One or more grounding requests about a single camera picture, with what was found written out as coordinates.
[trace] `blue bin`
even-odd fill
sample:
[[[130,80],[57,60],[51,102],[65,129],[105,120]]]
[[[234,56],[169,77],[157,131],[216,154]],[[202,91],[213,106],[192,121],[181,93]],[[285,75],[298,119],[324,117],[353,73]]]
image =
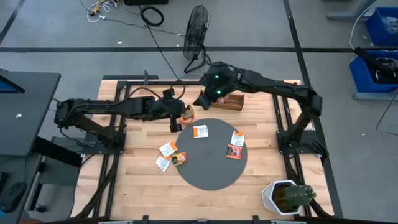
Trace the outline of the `blue bin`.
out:
[[[398,46],[398,34],[388,33],[382,19],[384,16],[398,18],[398,7],[377,7],[366,21],[372,41],[376,46]]]
[[[398,60],[398,52],[386,52],[378,50],[367,50],[367,53],[375,58],[393,58]],[[359,93],[389,93],[398,88],[398,84],[377,84],[374,83],[366,62],[361,57],[356,57],[349,68],[353,74],[356,89]]]

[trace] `concrete floor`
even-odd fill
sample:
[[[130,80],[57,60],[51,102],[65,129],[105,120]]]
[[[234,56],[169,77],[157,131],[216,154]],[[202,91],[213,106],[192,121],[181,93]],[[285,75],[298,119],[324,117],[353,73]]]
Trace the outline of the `concrete floor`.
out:
[[[353,21],[328,21],[328,11],[350,11],[362,0],[290,0],[302,47],[349,47]],[[83,0],[85,6],[95,0]],[[157,6],[165,15],[162,29],[184,33],[192,8],[203,4],[211,14],[205,45],[294,47],[282,0],[170,0]],[[3,0],[0,30],[5,26],[17,1]],[[395,0],[379,0],[378,6],[398,6]],[[137,7],[129,10],[139,12]],[[140,18],[122,8],[112,9],[109,19],[143,25]],[[155,33],[162,47],[183,45],[183,37]],[[369,47],[371,40],[363,22],[353,37],[355,46]],[[7,36],[6,47],[155,47],[146,29],[111,21],[90,24],[79,0],[25,0]],[[275,79],[302,79],[297,56],[292,52],[210,52],[212,60],[222,60],[238,67],[256,70]],[[183,75],[187,61],[182,52],[165,56]],[[324,99],[321,122],[331,157],[339,200],[345,218],[396,222],[398,195],[397,138],[378,133],[376,124],[388,102],[354,101],[356,92],[349,63],[351,53],[305,53],[308,75],[314,89]],[[58,72],[62,78],[55,97],[96,98],[103,75],[141,75],[146,69],[160,78],[173,78],[158,52],[69,52],[0,53],[0,67],[14,71]],[[398,120],[391,106],[381,129],[398,133]],[[58,130],[49,111],[40,130],[50,139]],[[72,136],[83,136],[71,130]],[[66,218],[72,204],[73,188],[46,186],[43,191],[53,202],[47,213],[32,216],[45,221]],[[41,196],[40,203],[49,198]]]

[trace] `small wooden tray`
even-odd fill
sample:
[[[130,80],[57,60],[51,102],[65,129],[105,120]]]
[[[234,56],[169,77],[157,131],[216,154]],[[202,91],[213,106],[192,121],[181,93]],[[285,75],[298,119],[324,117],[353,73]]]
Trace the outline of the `small wooden tray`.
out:
[[[212,103],[210,106],[214,108],[241,111],[243,108],[243,99],[244,95],[228,94],[226,97],[220,98],[218,102]]]

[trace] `black fan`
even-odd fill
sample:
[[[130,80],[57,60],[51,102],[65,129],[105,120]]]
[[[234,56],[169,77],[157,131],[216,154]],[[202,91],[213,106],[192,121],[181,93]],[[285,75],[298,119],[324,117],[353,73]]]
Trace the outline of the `black fan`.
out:
[[[205,41],[207,27],[207,9],[202,5],[195,6],[191,12],[191,16],[188,21],[187,31],[185,33],[184,57],[191,61],[184,69],[185,73],[191,72],[192,70],[195,70],[205,65],[205,55],[203,54],[202,63],[195,68],[188,69],[195,60],[198,60],[200,51],[205,47],[203,45],[203,42]]]

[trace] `white pot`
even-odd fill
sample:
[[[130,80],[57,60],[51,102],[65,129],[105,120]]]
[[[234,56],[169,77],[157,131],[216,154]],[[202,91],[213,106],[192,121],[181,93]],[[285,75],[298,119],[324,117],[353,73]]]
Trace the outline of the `white pot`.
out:
[[[276,206],[275,202],[272,200],[272,193],[274,192],[275,184],[279,184],[279,183],[286,183],[286,184],[290,184],[290,185],[296,185],[296,183],[293,180],[280,180],[280,181],[275,181],[275,182],[271,183],[270,185],[268,185],[268,187],[266,187],[262,191],[262,203],[264,204],[264,206],[266,208],[278,213],[279,215],[296,215],[296,214],[299,214],[300,213],[300,207],[297,208],[296,211],[294,211],[294,212],[285,213],[285,212],[281,212],[279,210],[278,206]]]

